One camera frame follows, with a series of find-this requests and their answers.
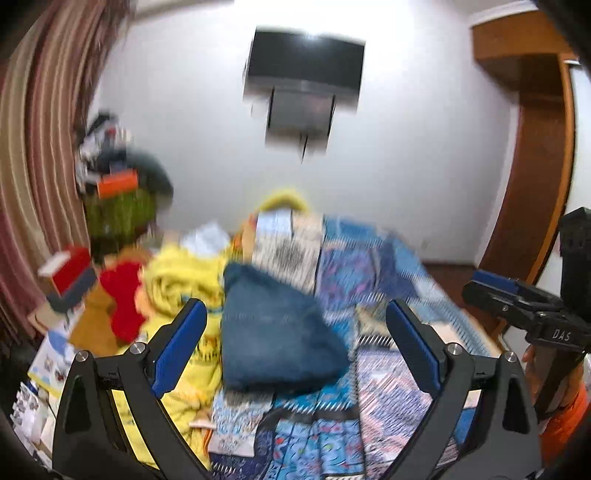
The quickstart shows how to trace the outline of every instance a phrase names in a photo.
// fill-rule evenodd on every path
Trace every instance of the orange box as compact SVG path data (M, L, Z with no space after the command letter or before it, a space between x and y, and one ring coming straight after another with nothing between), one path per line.
M105 175L96 184L100 199L114 197L121 193L131 192L138 188L138 174L135 170L125 170L111 175Z

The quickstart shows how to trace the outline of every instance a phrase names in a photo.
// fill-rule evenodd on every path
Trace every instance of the patterned bedsheet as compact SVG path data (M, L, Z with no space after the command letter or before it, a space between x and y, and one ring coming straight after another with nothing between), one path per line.
M219 392L212 438L218 453L210 454L219 480L377 480L384 473L431 403L385 328L390 299L405 298L424 323L447 329L470 353L492 353L418 256L390 232L294 212L290 228L257 232L252 263L313 293L352 363L335 384L307 395ZM456 455L451 439L440 463Z

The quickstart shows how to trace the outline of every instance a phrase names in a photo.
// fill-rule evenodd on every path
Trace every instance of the white wall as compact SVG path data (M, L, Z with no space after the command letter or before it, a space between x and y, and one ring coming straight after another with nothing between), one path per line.
M257 25L366 41L357 111L337 106L326 152L265 145L266 101L243 98ZM272 190L394 228L427 260L473 262L504 166L511 101L472 60L445 0L236 0L134 24L100 102L175 186L160 223L228 229Z

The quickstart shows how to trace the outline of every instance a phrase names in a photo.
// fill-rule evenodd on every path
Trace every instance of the white ceiling molding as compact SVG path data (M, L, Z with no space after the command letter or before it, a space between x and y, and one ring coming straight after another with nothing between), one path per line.
M482 12L477 12L470 15L468 22L471 27L486 23L491 20L496 20L501 17L508 17L509 15L520 14L523 12L531 12L537 10L538 7L529 0L519 0L518 2L511 2L505 5L499 5L498 7L488 8Z

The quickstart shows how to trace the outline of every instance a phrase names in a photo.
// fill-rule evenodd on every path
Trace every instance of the metal screw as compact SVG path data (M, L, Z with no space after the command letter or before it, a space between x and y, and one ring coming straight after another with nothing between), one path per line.
M86 362L86 360L88 359L88 352L86 350L80 350L76 354L75 358L77 362Z
M460 353L462 353L464 349L459 343L450 343L447 346L447 351L450 352L452 355L460 355Z
M129 347L129 351L132 355L139 355L146 350L146 344L142 342L135 342L132 346Z
M517 361L517 355L515 354L515 352L512 352L511 350L507 350L505 353L505 358L508 362L514 364Z

